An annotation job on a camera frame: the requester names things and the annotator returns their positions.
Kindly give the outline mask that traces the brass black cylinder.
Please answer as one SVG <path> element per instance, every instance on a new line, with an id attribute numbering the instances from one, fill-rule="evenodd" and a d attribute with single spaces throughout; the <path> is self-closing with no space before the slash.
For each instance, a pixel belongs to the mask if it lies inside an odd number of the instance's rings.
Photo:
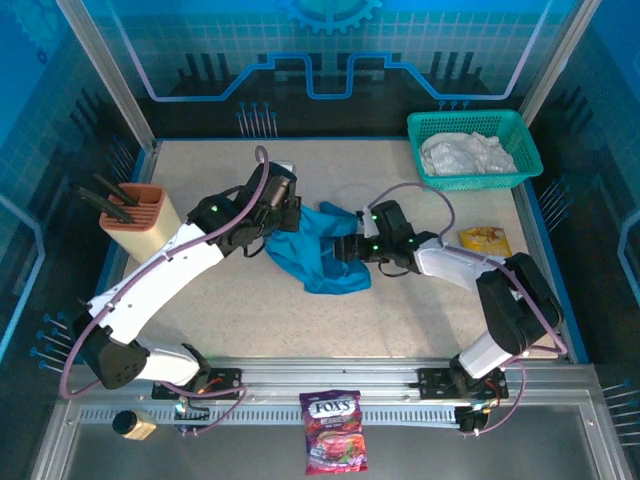
<path id="1" fill-rule="evenodd" d="M 157 428 L 154 418 L 143 410 L 123 410 L 112 420 L 112 429 L 128 440 L 143 441 Z"/>

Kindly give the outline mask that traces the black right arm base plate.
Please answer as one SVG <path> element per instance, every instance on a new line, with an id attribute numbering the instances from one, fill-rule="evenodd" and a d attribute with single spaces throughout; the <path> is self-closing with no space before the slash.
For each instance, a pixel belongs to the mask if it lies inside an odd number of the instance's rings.
<path id="1" fill-rule="evenodd" d="M 493 400 L 508 399 L 509 390 L 505 374 L 493 369 L 474 379 L 461 368 L 421 368 L 417 370 L 417 383 L 422 400 Z"/>

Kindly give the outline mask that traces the yellow snack packet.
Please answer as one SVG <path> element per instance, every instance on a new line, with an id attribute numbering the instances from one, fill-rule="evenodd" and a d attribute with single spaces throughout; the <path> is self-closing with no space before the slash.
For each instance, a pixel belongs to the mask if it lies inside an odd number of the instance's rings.
<path id="1" fill-rule="evenodd" d="M 502 228 L 491 226 L 472 227 L 459 232 L 463 248 L 501 257 L 512 255 L 507 235 Z"/>

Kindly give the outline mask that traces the aluminium frame post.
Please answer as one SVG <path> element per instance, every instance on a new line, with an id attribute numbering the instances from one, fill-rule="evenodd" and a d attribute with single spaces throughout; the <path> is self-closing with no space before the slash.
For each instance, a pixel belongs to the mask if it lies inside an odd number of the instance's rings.
<path id="1" fill-rule="evenodd" d="M 602 0 L 576 0 L 576 4 L 571 10 L 559 39 L 552 50 L 552 56 L 546 63 L 546 68 L 537 77 L 519 110 L 527 126 L 533 123 L 544 105 L 601 2 Z"/>
<path id="2" fill-rule="evenodd" d="M 82 0 L 55 0 L 69 26 L 145 153 L 153 153 L 156 138 L 120 68 Z"/>

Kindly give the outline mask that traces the blue t-shirt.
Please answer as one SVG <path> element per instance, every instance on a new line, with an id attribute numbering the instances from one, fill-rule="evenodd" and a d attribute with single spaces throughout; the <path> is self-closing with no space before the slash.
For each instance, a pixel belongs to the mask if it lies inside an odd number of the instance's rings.
<path id="1" fill-rule="evenodd" d="M 296 232 L 275 231 L 266 243 L 268 256 L 299 280 L 310 294 L 346 295 L 371 287 L 371 274 L 360 260 L 334 256 L 334 242 L 357 232 L 355 214 L 323 201 L 316 210 L 303 206 Z"/>

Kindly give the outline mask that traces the teal plastic basket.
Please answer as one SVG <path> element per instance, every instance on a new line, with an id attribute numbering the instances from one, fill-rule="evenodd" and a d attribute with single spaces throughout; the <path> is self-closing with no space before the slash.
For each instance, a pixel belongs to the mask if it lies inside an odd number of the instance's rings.
<path id="1" fill-rule="evenodd" d="M 407 117 L 407 132 L 420 178 L 439 190 L 510 189 L 543 172 L 540 155 L 529 129 L 520 114 L 513 110 L 415 112 Z M 429 175 L 422 165 L 420 146 L 430 137 L 442 133 L 478 133 L 497 138 L 501 147 L 512 156 L 515 171 Z"/>

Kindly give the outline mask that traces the purple Fox's candy bag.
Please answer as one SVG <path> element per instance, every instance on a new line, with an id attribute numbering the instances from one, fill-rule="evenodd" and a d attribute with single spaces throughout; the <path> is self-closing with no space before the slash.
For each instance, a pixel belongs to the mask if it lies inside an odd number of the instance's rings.
<path id="1" fill-rule="evenodd" d="M 305 429 L 307 475 L 368 470 L 360 397 L 357 390 L 299 394 Z"/>

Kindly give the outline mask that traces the white t-shirt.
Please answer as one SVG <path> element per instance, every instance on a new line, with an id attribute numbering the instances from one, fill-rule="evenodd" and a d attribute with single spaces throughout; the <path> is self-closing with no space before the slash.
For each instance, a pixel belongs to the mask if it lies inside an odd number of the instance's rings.
<path id="1" fill-rule="evenodd" d="M 478 132 L 439 133 L 419 147 L 421 165 L 430 176 L 461 176 L 516 173 L 511 154 L 497 136 Z"/>

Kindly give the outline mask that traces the aluminium mounting rail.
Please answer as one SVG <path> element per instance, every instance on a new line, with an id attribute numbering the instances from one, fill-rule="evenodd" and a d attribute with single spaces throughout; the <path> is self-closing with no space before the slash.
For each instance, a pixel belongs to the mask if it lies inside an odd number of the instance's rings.
<path id="1" fill-rule="evenodd" d="M 249 400 L 258 404 L 290 403 L 302 391 L 359 390 L 370 403 L 417 402 L 409 387 L 420 368 L 446 368 L 446 360 L 425 358 L 219 358 L 216 368 L 239 368 Z M 597 391 L 599 383 L 590 365 L 544 359 L 524 360 L 526 388 L 523 400 L 549 403 L 554 397 L 571 397 Z"/>

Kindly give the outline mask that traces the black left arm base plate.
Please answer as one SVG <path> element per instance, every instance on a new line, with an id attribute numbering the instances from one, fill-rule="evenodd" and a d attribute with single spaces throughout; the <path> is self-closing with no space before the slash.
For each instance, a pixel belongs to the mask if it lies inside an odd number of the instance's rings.
<path id="1" fill-rule="evenodd" d="M 180 386 L 180 389 L 202 395 L 237 388 L 241 384 L 241 375 L 242 370 L 238 368 L 212 369 L 208 373 L 198 373 L 194 379 Z M 151 397 L 154 400 L 178 400 L 180 395 L 155 382 Z"/>

